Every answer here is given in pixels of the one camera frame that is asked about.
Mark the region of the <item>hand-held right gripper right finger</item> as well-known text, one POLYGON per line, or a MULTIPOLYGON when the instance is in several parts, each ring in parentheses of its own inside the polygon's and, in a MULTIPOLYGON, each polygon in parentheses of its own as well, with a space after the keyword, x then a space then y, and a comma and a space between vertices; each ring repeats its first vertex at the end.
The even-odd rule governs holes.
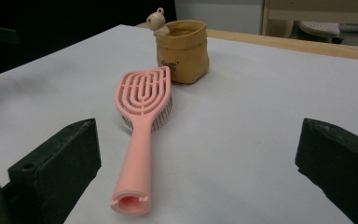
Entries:
POLYGON ((358 136, 334 124, 304 119, 295 164, 298 171, 354 224, 358 224, 358 136))

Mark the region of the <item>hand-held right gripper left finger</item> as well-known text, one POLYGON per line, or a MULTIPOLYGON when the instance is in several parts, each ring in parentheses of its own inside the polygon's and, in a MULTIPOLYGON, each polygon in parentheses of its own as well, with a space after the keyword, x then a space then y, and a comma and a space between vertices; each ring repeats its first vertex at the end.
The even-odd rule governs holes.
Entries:
POLYGON ((63 224, 102 167, 95 119, 70 124, 8 169, 18 224, 63 224))

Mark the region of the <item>pink hairbrush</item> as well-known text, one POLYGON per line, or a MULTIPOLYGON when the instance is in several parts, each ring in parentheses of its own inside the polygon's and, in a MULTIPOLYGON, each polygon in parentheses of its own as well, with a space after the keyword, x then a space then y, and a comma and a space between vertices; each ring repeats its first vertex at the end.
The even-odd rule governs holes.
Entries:
POLYGON ((123 75, 115 104, 132 133, 111 207, 122 215, 140 216, 151 209, 151 134, 164 125, 172 110, 170 68, 123 75))

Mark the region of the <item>small brown wooden cup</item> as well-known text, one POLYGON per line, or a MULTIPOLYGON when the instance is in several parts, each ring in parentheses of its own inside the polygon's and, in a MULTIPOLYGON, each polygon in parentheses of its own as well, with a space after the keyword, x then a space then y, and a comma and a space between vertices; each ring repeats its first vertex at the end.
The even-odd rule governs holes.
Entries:
POLYGON ((171 69, 172 81, 197 82, 209 69, 206 24, 203 21, 172 21, 167 35, 157 35, 157 62, 171 69))

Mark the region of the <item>wooden table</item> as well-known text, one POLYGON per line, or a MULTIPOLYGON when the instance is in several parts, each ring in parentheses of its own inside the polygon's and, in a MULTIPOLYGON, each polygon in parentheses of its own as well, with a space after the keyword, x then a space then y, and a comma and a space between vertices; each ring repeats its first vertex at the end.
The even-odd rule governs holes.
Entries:
POLYGON ((358 60, 358 47, 356 46, 335 45, 330 43, 279 38, 265 35, 250 35, 211 29, 207 29, 203 35, 196 35, 197 40, 201 40, 203 37, 358 60))

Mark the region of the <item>white office chair base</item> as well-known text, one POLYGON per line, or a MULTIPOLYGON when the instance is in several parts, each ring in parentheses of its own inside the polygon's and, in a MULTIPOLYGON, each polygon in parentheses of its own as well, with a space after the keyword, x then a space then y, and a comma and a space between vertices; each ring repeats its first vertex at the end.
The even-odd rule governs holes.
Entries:
POLYGON ((330 38, 334 44, 341 44, 339 24, 335 22, 301 21, 298 28, 309 35, 330 38))

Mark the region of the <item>light wooden desk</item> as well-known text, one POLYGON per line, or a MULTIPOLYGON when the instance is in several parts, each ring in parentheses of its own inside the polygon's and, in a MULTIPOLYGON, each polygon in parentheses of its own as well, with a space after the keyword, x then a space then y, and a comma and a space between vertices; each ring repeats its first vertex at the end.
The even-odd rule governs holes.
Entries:
POLYGON ((271 20, 358 24, 358 0, 264 0, 262 35, 271 20))

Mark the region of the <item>beige bear figurine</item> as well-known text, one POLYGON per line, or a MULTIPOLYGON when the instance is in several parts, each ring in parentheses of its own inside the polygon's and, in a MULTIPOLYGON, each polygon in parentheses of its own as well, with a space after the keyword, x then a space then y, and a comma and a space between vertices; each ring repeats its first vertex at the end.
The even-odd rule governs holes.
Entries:
POLYGON ((148 29, 153 32, 154 36, 166 36, 171 32, 169 27, 166 25, 164 9, 162 7, 159 7, 156 12, 147 17, 146 24, 148 29))

